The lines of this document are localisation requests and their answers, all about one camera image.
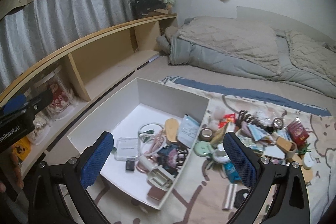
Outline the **small black square object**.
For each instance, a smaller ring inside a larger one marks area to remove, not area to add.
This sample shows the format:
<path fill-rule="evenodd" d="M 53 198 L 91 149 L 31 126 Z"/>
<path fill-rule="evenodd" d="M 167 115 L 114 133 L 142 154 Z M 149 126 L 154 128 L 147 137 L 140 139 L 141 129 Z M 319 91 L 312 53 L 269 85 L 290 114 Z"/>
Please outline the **small black square object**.
<path fill-rule="evenodd" d="M 127 160 L 125 165 L 125 170 L 128 172 L 134 172 L 135 170 L 135 160 Z"/>

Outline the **green clip with white loop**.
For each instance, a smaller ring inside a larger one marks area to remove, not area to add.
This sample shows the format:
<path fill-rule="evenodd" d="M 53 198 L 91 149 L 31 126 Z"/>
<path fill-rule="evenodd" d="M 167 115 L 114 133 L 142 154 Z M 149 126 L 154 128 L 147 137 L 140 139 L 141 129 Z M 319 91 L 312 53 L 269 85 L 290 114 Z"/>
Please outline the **green clip with white loop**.
<path fill-rule="evenodd" d="M 147 140 L 149 140 L 152 136 L 155 136 L 161 130 L 163 130 L 163 125 L 160 123 L 143 124 L 138 129 L 138 138 L 142 143 L 145 143 Z"/>

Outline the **doll in red dress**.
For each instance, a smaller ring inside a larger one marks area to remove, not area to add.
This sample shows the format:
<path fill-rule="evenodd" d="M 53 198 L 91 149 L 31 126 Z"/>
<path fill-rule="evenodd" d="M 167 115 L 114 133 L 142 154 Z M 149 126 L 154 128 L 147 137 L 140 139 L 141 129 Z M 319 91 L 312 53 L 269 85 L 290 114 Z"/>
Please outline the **doll in red dress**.
<path fill-rule="evenodd" d="M 70 105 L 70 99 L 58 83 L 50 84 L 49 89 L 52 91 L 52 102 L 48 105 L 48 111 L 52 115 L 58 115 Z"/>

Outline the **white round tape measure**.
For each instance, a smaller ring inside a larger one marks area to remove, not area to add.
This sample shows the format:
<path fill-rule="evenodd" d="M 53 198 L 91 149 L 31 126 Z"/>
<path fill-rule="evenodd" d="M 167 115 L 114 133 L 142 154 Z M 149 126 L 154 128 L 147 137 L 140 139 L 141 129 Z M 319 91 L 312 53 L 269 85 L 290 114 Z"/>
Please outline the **white round tape measure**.
<path fill-rule="evenodd" d="M 312 169 L 312 167 L 314 166 L 314 160 L 311 157 L 310 153 L 306 153 L 303 158 L 302 158 L 302 166 L 306 169 L 306 170 L 310 170 Z"/>

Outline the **wooden bedside shelf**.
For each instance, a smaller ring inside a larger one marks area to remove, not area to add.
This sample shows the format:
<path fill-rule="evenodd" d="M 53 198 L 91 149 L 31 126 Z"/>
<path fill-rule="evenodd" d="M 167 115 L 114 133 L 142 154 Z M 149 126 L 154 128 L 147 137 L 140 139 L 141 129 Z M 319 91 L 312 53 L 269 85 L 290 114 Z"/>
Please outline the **wooden bedside shelf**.
<path fill-rule="evenodd" d="M 60 139 L 66 127 L 96 100 L 159 56 L 156 38 L 177 25 L 177 15 L 157 15 L 118 24 L 89 34 L 51 53 L 15 79 L 2 93 L 4 105 L 19 92 L 36 90 L 34 84 L 52 68 L 61 66 L 79 102 L 52 122 L 46 138 L 21 163 L 28 174 L 40 156 Z"/>

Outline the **black round disc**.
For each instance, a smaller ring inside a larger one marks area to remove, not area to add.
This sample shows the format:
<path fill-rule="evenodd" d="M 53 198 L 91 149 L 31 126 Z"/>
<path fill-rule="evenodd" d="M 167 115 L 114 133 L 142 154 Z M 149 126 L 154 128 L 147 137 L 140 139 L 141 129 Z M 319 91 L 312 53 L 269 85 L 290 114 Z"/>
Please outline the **black round disc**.
<path fill-rule="evenodd" d="M 234 208 L 238 209 L 242 203 L 245 201 L 249 194 L 249 189 L 240 189 L 236 192 L 235 201 L 234 201 Z"/>

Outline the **clear plastic case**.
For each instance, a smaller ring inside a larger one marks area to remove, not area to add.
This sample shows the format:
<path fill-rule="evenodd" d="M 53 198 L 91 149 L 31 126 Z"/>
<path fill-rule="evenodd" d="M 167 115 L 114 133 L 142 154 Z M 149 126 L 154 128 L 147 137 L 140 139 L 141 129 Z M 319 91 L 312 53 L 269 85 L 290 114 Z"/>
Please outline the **clear plastic case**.
<path fill-rule="evenodd" d="M 116 143 L 114 158 L 118 161 L 135 160 L 139 157 L 138 138 L 119 138 Z"/>

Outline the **grey curtain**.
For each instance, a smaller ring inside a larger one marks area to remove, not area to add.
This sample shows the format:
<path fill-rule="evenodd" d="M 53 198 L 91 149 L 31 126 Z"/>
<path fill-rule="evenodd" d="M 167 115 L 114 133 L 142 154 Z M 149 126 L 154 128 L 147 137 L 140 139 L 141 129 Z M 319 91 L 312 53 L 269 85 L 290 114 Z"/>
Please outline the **grey curtain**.
<path fill-rule="evenodd" d="M 1 90 L 67 44 L 134 19 L 132 0 L 35 0 L 1 19 Z"/>

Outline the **red cigarette box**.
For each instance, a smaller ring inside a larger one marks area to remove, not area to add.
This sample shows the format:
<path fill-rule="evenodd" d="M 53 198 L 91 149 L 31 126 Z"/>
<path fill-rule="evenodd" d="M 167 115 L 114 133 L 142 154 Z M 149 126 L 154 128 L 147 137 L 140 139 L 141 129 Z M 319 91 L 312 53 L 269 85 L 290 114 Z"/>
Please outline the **red cigarette box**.
<path fill-rule="evenodd" d="M 290 124 L 288 124 L 287 130 L 292 141 L 298 147 L 302 146 L 309 137 L 309 134 L 307 133 L 299 118 L 295 118 Z"/>

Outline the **white shoe box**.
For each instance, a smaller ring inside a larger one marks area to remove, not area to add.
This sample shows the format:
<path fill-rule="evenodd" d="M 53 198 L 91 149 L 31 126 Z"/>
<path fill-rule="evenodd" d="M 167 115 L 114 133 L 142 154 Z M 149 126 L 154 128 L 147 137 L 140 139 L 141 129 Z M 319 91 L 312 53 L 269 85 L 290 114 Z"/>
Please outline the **white shoe box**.
<path fill-rule="evenodd" d="M 101 175 L 132 198 L 159 210 L 173 187 L 157 201 L 148 195 L 152 184 L 147 175 L 138 170 L 126 170 L 127 159 L 137 159 L 151 146 L 150 141 L 143 143 L 138 134 L 149 130 L 157 134 L 167 119 L 174 118 L 182 123 L 183 117 L 188 115 L 188 128 L 179 140 L 187 142 L 191 151 L 198 136 L 192 129 L 204 121 L 208 106 L 209 99 L 204 96 L 136 78 L 98 105 L 67 137 L 82 153 L 104 131 L 111 133 L 116 152 L 109 155 Z"/>

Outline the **black claw hair clip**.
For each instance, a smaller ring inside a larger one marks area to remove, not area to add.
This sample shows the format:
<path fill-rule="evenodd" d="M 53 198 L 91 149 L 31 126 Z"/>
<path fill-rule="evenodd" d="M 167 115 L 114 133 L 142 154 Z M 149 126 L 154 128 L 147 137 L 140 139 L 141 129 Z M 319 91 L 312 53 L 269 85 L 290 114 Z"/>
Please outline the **black claw hair clip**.
<path fill-rule="evenodd" d="M 255 124 L 256 120 L 255 117 L 249 113 L 247 110 L 241 110 L 238 113 L 238 117 L 235 119 L 235 129 L 234 132 L 237 132 L 242 127 L 242 122 Z"/>

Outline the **mint green round case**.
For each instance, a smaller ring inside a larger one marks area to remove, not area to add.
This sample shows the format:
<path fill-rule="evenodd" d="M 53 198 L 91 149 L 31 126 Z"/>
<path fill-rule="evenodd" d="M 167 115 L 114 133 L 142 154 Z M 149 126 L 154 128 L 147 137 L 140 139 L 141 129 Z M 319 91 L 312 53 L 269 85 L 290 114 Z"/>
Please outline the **mint green round case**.
<path fill-rule="evenodd" d="M 194 153 L 199 157 L 207 157 L 210 153 L 209 143 L 206 141 L 199 141 L 194 146 Z"/>

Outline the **wooden oval insole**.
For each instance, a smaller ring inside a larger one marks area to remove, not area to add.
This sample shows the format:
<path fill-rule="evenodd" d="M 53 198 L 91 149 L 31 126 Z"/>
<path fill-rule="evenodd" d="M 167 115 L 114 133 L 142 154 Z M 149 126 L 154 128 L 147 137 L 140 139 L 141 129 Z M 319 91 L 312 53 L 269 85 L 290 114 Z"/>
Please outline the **wooden oval insole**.
<path fill-rule="evenodd" d="M 176 143 L 177 140 L 177 133 L 179 129 L 179 122 L 174 119 L 170 118 L 165 121 L 165 134 L 167 137 L 167 140 L 170 143 Z"/>

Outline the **brown tape roll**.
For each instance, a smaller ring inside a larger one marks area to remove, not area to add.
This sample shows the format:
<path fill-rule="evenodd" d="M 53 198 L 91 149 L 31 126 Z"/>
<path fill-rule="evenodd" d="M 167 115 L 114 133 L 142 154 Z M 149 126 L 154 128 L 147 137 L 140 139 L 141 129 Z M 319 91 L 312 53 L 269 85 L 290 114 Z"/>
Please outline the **brown tape roll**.
<path fill-rule="evenodd" d="M 214 133 L 211 129 L 209 128 L 203 128 L 201 129 L 199 133 L 199 140 L 201 141 L 207 141 L 210 142 L 214 137 Z"/>

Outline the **grey quilted duvet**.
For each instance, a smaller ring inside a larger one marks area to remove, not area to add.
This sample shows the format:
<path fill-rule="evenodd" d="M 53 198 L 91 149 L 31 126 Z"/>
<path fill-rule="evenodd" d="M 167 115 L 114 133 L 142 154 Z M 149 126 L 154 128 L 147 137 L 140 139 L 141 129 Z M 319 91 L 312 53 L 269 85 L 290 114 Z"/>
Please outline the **grey quilted duvet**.
<path fill-rule="evenodd" d="M 199 16 L 156 39 L 171 65 L 282 82 L 335 98 L 335 50 L 326 42 L 265 23 Z"/>

